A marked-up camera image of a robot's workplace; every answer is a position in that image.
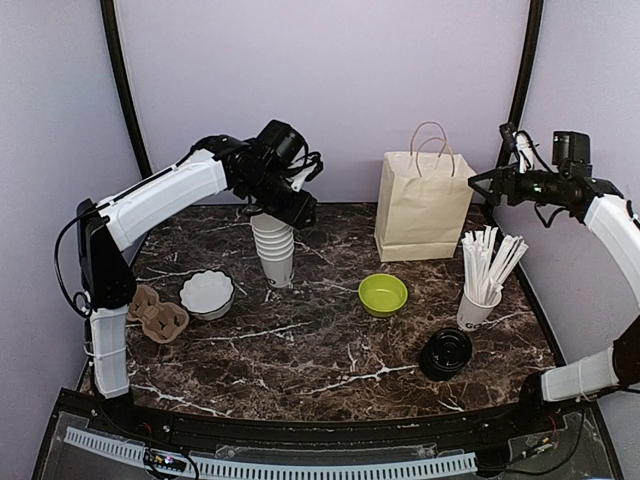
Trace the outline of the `stack of white paper cups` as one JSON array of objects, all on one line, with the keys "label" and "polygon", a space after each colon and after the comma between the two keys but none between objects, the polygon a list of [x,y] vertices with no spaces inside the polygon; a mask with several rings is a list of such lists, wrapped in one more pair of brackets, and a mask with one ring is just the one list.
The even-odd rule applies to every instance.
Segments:
[{"label": "stack of white paper cups", "polygon": [[289,286],[295,249],[292,227],[267,214],[252,216],[250,226],[268,283],[274,288]]}]

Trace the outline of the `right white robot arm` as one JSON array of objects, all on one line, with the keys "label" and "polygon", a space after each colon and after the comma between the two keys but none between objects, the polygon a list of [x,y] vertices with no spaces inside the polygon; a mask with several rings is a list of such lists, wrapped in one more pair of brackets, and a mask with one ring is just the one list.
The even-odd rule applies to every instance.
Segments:
[{"label": "right white robot arm", "polygon": [[[469,186],[491,205],[504,201],[509,205],[532,202],[556,206],[575,218],[596,238],[604,256],[618,270],[604,265],[603,255],[594,267],[576,266],[577,273],[590,273],[591,280],[580,281],[595,295],[587,304],[598,301],[603,313],[613,302],[630,293],[628,307],[639,306],[639,217],[633,204],[608,180],[591,176],[568,176],[544,170],[524,173],[516,166],[499,167],[477,174]],[[549,416],[549,405],[568,400],[591,400],[611,392],[639,385],[639,320],[633,319],[623,333],[603,350],[533,375],[521,394],[522,403],[510,413],[510,424],[521,434],[534,432]]]}]

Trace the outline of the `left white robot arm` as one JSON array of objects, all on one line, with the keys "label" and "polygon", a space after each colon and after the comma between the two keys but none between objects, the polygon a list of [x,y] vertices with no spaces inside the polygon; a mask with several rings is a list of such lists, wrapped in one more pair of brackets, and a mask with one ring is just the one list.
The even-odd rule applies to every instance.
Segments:
[{"label": "left white robot arm", "polygon": [[141,427],[140,412],[119,398],[129,393],[125,323],[137,283],[123,253],[154,227],[198,201],[232,192],[295,228],[315,222],[316,199],[304,190],[323,169],[290,125],[270,122],[256,137],[197,141],[178,162],[99,202],[81,202],[64,226],[77,232],[81,290],[62,293],[85,321],[93,381],[109,399],[101,417],[120,436]]}]

